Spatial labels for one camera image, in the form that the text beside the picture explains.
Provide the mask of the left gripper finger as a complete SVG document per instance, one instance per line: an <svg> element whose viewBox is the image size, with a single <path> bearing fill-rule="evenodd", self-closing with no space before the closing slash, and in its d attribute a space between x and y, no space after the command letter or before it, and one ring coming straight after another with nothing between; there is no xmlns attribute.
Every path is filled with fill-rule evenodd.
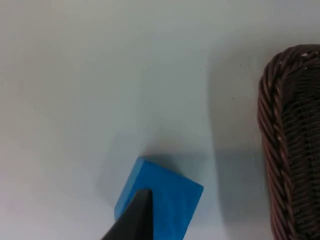
<svg viewBox="0 0 320 240"><path fill-rule="evenodd" d="M153 193L138 190L119 219L102 240L153 240Z"/></svg>

